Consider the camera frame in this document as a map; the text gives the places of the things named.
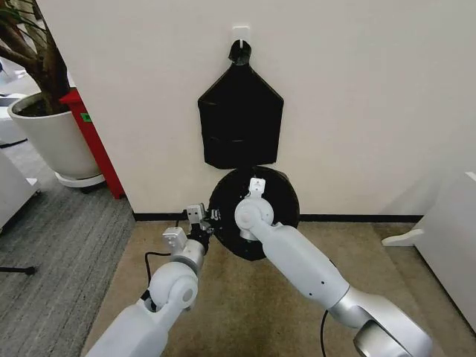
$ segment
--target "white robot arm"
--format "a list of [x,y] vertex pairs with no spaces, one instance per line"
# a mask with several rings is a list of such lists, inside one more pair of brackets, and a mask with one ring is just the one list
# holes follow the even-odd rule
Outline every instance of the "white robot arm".
[[[267,258],[306,298],[314,300],[342,324],[360,329],[354,344],[361,356],[429,357],[431,339],[389,300],[360,292],[297,229],[273,222],[273,208],[261,197],[265,180],[252,178],[249,194],[237,205],[235,221],[243,239],[259,240]],[[86,357],[153,357],[163,352],[168,331],[196,299],[198,274],[211,235],[202,223],[203,205],[187,208],[192,233],[168,228],[164,239],[171,262],[152,276],[149,289],[127,307]]]
[[261,241],[266,257],[302,295],[318,302],[342,324],[360,329],[354,344],[362,356],[430,356],[431,339],[402,310],[384,297],[352,288],[297,229],[271,225],[273,209],[261,198],[265,184],[252,178],[249,195],[235,210],[240,235]]
[[180,227],[168,228],[163,238],[171,250],[170,262],[161,266],[142,297],[126,307],[102,334],[86,357],[157,357],[168,332],[183,311],[190,309],[198,292],[198,276],[212,232],[204,226],[203,205],[187,208],[194,239]]

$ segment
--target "carpet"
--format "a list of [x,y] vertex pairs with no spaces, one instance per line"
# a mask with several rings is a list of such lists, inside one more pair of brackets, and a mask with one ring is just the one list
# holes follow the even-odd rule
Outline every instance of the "carpet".
[[0,234],[0,266],[39,269],[0,273],[0,356],[78,356],[133,228],[129,203],[62,186],[29,142],[3,152],[42,192]]
[[[144,253],[167,251],[161,234],[171,225],[173,222],[136,224],[83,355],[115,316],[144,292]],[[399,256],[398,251],[388,253],[395,248],[382,247],[384,235],[410,228],[409,224],[332,222],[302,222],[299,226],[353,286],[384,295],[421,324],[434,339],[433,356],[476,356],[474,335],[414,249]],[[166,257],[150,259],[152,270],[168,261]],[[408,261],[398,265],[393,261],[400,259]],[[405,277],[424,281],[418,287],[414,282],[408,284]],[[420,291],[414,295],[413,289]],[[199,278],[196,305],[176,321],[163,356],[320,356],[323,312],[301,296],[268,260],[249,262],[235,257],[213,238]],[[324,336],[327,355],[357,356],[355,333],[328,318]]]

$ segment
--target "white cabinet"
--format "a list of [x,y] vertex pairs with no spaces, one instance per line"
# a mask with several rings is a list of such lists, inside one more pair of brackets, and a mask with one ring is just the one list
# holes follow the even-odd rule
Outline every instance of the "white cabinet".
[[39,189],[34,178],[25,178],[0,150],[0,230]]
[[476,331],[476,175],[464,173],[410,232],[382,241],[415,245]]

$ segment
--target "soil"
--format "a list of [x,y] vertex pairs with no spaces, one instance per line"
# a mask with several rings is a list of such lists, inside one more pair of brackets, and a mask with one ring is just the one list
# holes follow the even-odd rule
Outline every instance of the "soil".
[[[67,112],[69,109],[67,106],[64,107],[64,110],[61,112]],[[17,112],[18,115],[21,115],[23,117],[44,117],[46,115],[49,115],[46,112],[46,106],[45,106],[45,101],[43,99],[40,99],[36,101],[35,103],[30,104],[29,106],[23,108],[19,112]]]

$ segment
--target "black round pad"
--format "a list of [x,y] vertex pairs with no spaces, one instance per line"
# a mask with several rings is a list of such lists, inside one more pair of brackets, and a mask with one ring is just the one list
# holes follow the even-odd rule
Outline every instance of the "black round pad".
[[253,177],[266,180],[262,197],[273,207],[273,224],[281,222],[296,228],[299,223],[298,196],[285,174],[261,166],[231,171],[213,190],[208,209],[219,212],[219,218],[213,221],[215,237],[233,254],[247,260],[266,257],[261,242],[242,238],[235,223],[235,208],[248,194]]

